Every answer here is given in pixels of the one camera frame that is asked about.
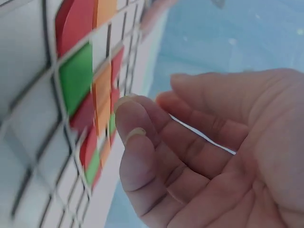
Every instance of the palm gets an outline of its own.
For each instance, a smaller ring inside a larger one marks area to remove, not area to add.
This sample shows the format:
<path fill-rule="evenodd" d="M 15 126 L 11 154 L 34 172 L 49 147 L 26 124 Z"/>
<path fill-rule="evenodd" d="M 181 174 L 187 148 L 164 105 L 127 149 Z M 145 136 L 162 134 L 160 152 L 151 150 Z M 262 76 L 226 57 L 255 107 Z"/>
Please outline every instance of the palm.
<path fill-rule="evenodd" d="M 142 152 L 146 169 L 130 168 L 130 161 L 123 160 L 121 179 L 135 211 L 147 225 L 303 227 L 304 207 L 299 199 L 304 185 L 294 185 L 302 173 L 292 167 L 303 155 L 284 153 L 297 149 L 291 148 L 290 134 L 299 133 L 290 125 L 291 109 L 284 97 L 260 98 L 250 109 L 248 125 L 194 111 L 174 92 L 159 96 L 162 109 L 145 97 L 133 101 L 117 111 L 118 131 L 125 138 L 133 128 L 142 127 L 151 142 L 145 142 L 143 136 L 128 141 L 133 159 L 139 156 L 136 151 Z M 205 141 L 167 113 L 237 154 L 232 156 Z M 138 194 L 145 196 L 139 200 Z"/>

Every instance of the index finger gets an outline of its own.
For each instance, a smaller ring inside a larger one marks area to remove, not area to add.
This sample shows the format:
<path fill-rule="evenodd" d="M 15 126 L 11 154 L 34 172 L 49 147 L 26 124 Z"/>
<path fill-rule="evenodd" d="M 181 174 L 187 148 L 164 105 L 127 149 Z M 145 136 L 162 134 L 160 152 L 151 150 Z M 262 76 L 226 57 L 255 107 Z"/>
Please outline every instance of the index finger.
<path fill-rule="evenodd" d="M 207 73 L 171 77 L 174 92 L 196 110 L 251 126 L 286 87 L 291 69 L 247 73 Z"/>

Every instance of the orange sticker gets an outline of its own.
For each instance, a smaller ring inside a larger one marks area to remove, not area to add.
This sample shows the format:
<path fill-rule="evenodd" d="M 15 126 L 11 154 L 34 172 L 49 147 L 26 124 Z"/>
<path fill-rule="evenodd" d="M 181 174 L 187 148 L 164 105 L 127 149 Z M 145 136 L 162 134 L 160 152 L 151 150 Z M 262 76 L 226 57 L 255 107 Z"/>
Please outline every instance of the orange sticker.
<path fill-rule="evenodd" d="M 95 0 L 93 27 L 109 21 L 117 13 L 117 0 Z"/>

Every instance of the white square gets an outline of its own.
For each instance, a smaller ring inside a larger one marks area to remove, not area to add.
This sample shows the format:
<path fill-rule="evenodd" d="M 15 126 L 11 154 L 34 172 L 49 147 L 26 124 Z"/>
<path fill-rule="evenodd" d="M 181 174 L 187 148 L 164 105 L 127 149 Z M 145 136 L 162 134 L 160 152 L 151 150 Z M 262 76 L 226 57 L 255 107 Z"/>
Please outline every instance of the white square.
<path fill-rule="evenodd" d="M 144 7 L 144 0 L 140 0 L 137 5 L 137 13 L 135 18 L 135 24 L 140 23 L 142 13 L 143 13 L 143 7 Z"/>
<path fill-rule="evenodd" d="M 132 49 L 136 47 L 137 40 L 138 40 L 138 35 L 139 35 L 139 31 L 136 29 L 136 30 L 133 32 L 133 37 L 132 37 Z"/>
<path fill-rule="evenodd" d="M 122 86 L 125 85 L 125 79 L 127 77 L 127 68 L 128 65 L 124 65 L 121 69 L 120 69 L 120 73 L 119 73 L 119 88 L 122 88 Z"/>
<path fill-rule="evenodd" d="M 74 162 L 74 158 L 71 157 L 62 173 L 57 188 L 58 195 L 65 204 L 68 202 L 68 198 L 72 192 L 72 187 L 77 179 L 77 176 L 77 167 Z"/>
<path fill-rule="evenodd" d="M 71 201 L 69 203 L 68 208 L 72 213 L 77 212 L 77 207 L 80 204 L 81 196 L 84 192 L 84 185 L 80 179 L 78 179 L 74 191 L 72 193 Z"/>
<path fill-rule="evenodd" d="M 26 169 L 5 140 L 0 141 L 0 215 L 9 217 Z"/>
<path fill-rule="evenodd" d="M 123 26 L 124 26 L 124 13 L 120 12 L 112 18 L 111 26 L 111 50 L 122 40 Z"/>
<path fill-rule="evenodd" d="M 97 150 L 101 150 L 103 144 L 105 142 L 105 131 L 102 132 L 102 134 L 97 139 Z"/>
<path fill-rule="evenodd" d="M 51 80 L 42 80 L 22 99 L 11 127 L 31 158 L 36 155 L 59 120 Z"/>
<path fill-rule="evenodd" d="M 132 51 L 130 54 L 130 59 L 129 59 L 129 71 L 133 70 L 133 67 L 135 65 L 135 56 L 136 56 L 136 50 Z"/>
<path fill-rule="evenodd" d="M 39 170 L 53 188 L 69 157 L 69 145 L 63 127 L 55 133 L 39 162 Z"/>
<path fill-rule="evenodd" d="M 79 223 L 74 220 L 72 228 L 79 228 Z"/>
<path fill-rule="evenodd" d="M 93 72 L 98 69 L 106 58 L 107 37 L 107 24 L 98 28 L 91 37 L 90 43 L 93 46 Z"/>
<path fill-rule="evenodd" d="M 113 83 L 112 83 L 112 89 L 117 89 L 117 88 L 118 88 L 118 87 L 117 87 L 118 78 L 119 78 L 119 77 L 115 78 L 115 80 L 113 81 Z"/>
<path fill-rule="evenodd" d="M 87 194 L 84 194 L 84 196 L 81 200 L 81 203 L 79 205 L 78 212 L 77 212 L 79 221 L 83 221 L 83 219 L 84 219 L 85 212 L 88 207 L 88 202 L 89 202 L 89 198 L 88 198 Z"/>
<path fill-rule="evenodd" d="M 60 223 L 62 214 L 63 214 L 62 205 L 60 204 L 60 202 L 58 202 L 56 197 L 53 197 L 48 206 L 41 228 L 57 227 Z"/>
<path fill-rule="evenodd" d="M 27 184 L 15 220 L 23 222 L 24 227 L 38 227 L 50 200 L 50 192 L 37 174 L 34 174 Z"/>
<path fill-rule="evenodd" d="M 126 82 L 126 89 L 128 90 L 129 88 L 131 88 L 131 83 L 132 83 L 132 74 L 129 73 L 128 77 L 127 77 L 127 82 Z"/>
<path fill-rule="evenodd" d="M 125 88 L 120 89 L 120 97 L 124 97 L 124 91 L 125 91 Z"/>
<path fill-rule="evenodd" d="M 123 51 L 123 61 L 129 56 L 130 46 L 131 46 L 131 36 L 127 36 L 123 39 L 124 51 Z"/>
<path fill-rule="evenodd" d="M 0 97 L 8 105 L 48 65 L 43 1 L 33 0 L 0 20 Z"/>
<path fill-rule="evenodd" d="M 59 228 L 70 228 L 73 222 L 73 218 L 67 212 L 64 213 L 60 227 Z"/>
<path fill-rule="evenodd" d="M 135 4 L 131 4 L 130 6 L 128 6 L 127 18 L 126 18 L 125 27 L 124 27 L 125 34 L 130 32 L 131 29 L 133 28 L 134 18 L 135 18 L 135 9 L 136 9 Z"/>
<path fill-rule="evenodd" d="M 117 10 L 121 10 L 127 5 L 127 0 L 117 0 Z"/>

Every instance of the finger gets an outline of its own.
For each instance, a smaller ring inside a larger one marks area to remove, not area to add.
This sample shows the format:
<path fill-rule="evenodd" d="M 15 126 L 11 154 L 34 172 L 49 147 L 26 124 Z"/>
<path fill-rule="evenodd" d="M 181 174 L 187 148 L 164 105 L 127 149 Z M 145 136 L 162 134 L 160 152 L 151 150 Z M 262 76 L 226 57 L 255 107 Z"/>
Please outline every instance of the finger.
<path fill-rule="evenodd" d="M 209 179 L 219 175 L 232 155 L 209 143 L 185 126 L 171 119 L 155 102 L 144 96 L 133 97 L 141 104 L 154 128 L 178 158 L 193 171 Z"/>
<path fill-rule="evenodd" d="M 171 86 L 192 108 L 251 126 L 265 105 L 284 88 L 282 81 L 289 73 L 276 69 L 227 75 L 177 74 L 171 77 Z"/>
<path fill-rule="evenodd" d="M 213 179 L 208 186 L 171 220 L 168 228 L 209 227 L 229 211 L 254 199 L 252 179 L 240 172 L 229 172 Z"/>
<path fill-rule="evenodd" d="M 160 180 L 177 201 L 189 202 L 199 190 L 207 185 L 209 179 L 190 170 L 160 140 L 144 107 L 128 98 L 127 100 L 119 106 L 115 115 L 117 130 L 122 140 L 126 141 L 134 129 L 143 128 L 155 148 L 155 165 Z"/>
<path fill-rule="evenodd" d="M 204 133 L 215 143 L 234 151 L 239 149 L 248 134 L 247 126 L 194 110 L 173 91 L 161 93 L 156 101 L 175 118 Z"/>
<path fill-rule="evenodd" d="M 183 205 L 157 178 L 154 152 L 154 146 L 146 136 L 133 135 L 126 144 L 120 178 L 137 215 L 147 225 L 161 227 L 161 224 L 168 224 Z"/>

